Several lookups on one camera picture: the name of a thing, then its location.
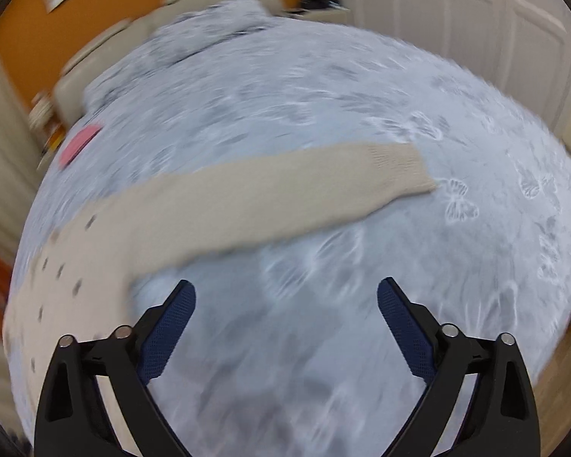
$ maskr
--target white door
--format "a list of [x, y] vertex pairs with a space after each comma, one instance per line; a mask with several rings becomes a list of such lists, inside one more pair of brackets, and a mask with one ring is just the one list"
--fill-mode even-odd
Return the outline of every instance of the white door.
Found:
[[571, 96], [563, 0], [343, 0], [358, 27], [452, 58], [558, 125]]

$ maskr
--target light blue bedspread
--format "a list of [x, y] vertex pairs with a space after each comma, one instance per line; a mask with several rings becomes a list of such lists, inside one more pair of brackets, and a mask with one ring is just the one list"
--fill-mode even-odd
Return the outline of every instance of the light blue bedspread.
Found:
[[[138, 316], [179, 279], [195, 284], [196, 312], [150, 384], [193, 456], [381, 455], [423, 390], [376, 306], [386, 276], [470, 336], [512, 332], [533, 380], [550, 358], [571, 313], [571, 159], [540, 120], [467, 70], [364, 30], [274, 18], [126, 81], [107, 103], [69, 137], [91, 119], [101, 133], [44, 179], [13, 294], [35, 251], [82, 204], [161, 172], [412, 141], [440, 183], [356, 224], [135, 284]], [[30, 366], [17, 339], [10, 368], [31, 437], [21, 396]]]

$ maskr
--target pink object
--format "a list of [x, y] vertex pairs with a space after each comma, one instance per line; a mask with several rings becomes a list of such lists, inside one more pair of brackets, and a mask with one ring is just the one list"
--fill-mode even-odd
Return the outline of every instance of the pink object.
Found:
[[65, 149], [59, 155], [59, 168], [64, 169], [76, 156], [83, 150], [83, 148], [89, 144], [89, 141], [96, 136], [96, 134], [102, 129], [101, 125], [92, 123], [82, 128], [78, 134], [76, 134], [70, 142], [67, 143]]

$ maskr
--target blue gripper pad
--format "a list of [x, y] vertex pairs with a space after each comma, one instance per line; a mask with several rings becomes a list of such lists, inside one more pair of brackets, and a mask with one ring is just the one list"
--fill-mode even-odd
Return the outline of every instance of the blue gripper pad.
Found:
[[163, 311], [160, 320], [140, 349], [137, 376], [144, 386], [152, 378], [161, 376], [190, 316], [195, 311], [195, 305], [195, 288], [188, 283]]
[[379, 310], [387, 322], [413, 376], [430, 384], [436, 375], [434, 350], [407, 305], [387, 280], [377, 290]]

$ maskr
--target headboard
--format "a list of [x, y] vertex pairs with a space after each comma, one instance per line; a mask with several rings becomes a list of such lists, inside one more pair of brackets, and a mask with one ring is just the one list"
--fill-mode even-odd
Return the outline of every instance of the headboard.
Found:
[[[140, 46], [159, 27], [185, 12], [199, 11], [222, 0], [162, 0], [159, 8], [138, 19], [125, 19], [87, 43], [63, 66], [53, 88], [53, 103], [67, 128], [83, 116], [83, 91], [102, 72]], [[282, 0], [260, 0], [272, 15], [280, 15]]]

